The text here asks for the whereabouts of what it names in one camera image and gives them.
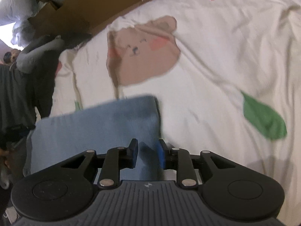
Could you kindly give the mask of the person left hand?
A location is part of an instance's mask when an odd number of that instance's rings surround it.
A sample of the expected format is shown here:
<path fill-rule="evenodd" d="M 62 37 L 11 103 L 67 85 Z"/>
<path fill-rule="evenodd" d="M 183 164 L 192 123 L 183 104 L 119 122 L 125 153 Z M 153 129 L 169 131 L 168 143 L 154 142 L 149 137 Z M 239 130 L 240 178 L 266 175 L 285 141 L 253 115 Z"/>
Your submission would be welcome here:
<path fill-rule="evenodd" d="M 8 149 L 4 150 L 4 149 L 0 148 L 0 153 L 1 153 L 1 158 L 3 159 L 4 165 L 8 169 L 11 169 L 13 167 L 14 149 L 13 148 L 8 148 Z"/>

